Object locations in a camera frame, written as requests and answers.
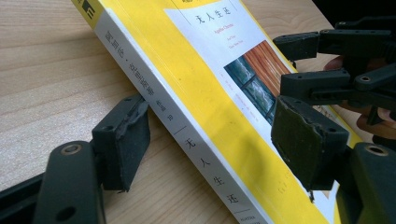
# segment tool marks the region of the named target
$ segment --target table surface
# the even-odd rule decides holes
[[[244,0],[271,37],[331,28],[311,0]],[[70,0],[0,1],[0,190],[44,172],[48,155],[136,88]],[[320,70],[331,56],[298,63]],[[161,122],[129,193],[104,192],[108,223],[236,223]]]

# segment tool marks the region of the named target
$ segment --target yellow book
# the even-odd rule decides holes
[[[72,1],[240,223],[339,221],[337,187],[311,203],[271,143],[295,71],[242,2]]]

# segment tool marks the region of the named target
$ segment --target black plastic part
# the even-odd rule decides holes
[[[396,223],[396,152],[359,143],[350,164],[363,201],[359,223]]]
[[[334,176],[329,165],[347,148],[349,133],[344,128],[300,100],[279,96],[271,136],[304,188],[332,188]]]
[[[395,81],[396,63],[392,63],[355,77],[353,85],[358,91],[371,91],[393,83],[391,87],[394,89]]]
[[[380,58],[384,56],[384,41],[390,39],[390,34],[391,31],[382,30],[322,30],[318,53]]]
[[[316,58],[318,52],[319,33],[310,32],[297,35],[282,35],[274,40],[274,44],[283,55],[291,61]]]
[[[34,223],[105,223],[93,150],[76,141],[55,148],[40,189]]]
[[[350,75],[343,69],[286,74],[280,78],[281,95],[300,99],[309,105],[338,105],[349,95],[349,91],[343,92],[342,89],[350,86]],[[331,88],[338,92],[332,94]],[[312,96],[313,89],[323,94]]]
[[[370,62],[368,57],[345,56],[342,67],[350,74],[350,80],[367,71],[367,66]]]
[[[31,223],[43,174],[0,192],[0,223]]]
[[[139,94],[125,98],[92,130],[95,154],[106,167],[99,174],[104,189],[131,187],[149,146],[148,106]]]
[[[341,223],[358,223],[359,216],[361,215],[361,210],[363,208],[361,198],[359,197],[358,199],[340,188],[337,191],[335,199],[337,201]]]
[[[364,17],[358,21],[339,21],[335,29],[343,30],[396,30],[396,16]]]

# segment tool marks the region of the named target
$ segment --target book spine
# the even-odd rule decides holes
[[[272,223],[271,218],[244,187],[239,176],[166,84],[155,65],[129,35],[117,15],[111,9],[102,9],[100,14],[95,10],[96,19],[93,21],[94,17],[87,14],[87,10],[83,8],[86,0],[72,1],[239,223]]]

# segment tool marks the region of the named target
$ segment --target book cover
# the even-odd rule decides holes
[[[72,2],[240,223],[339,221],[336,184],[312,203],[271,143],[295,71],[241,1]]]

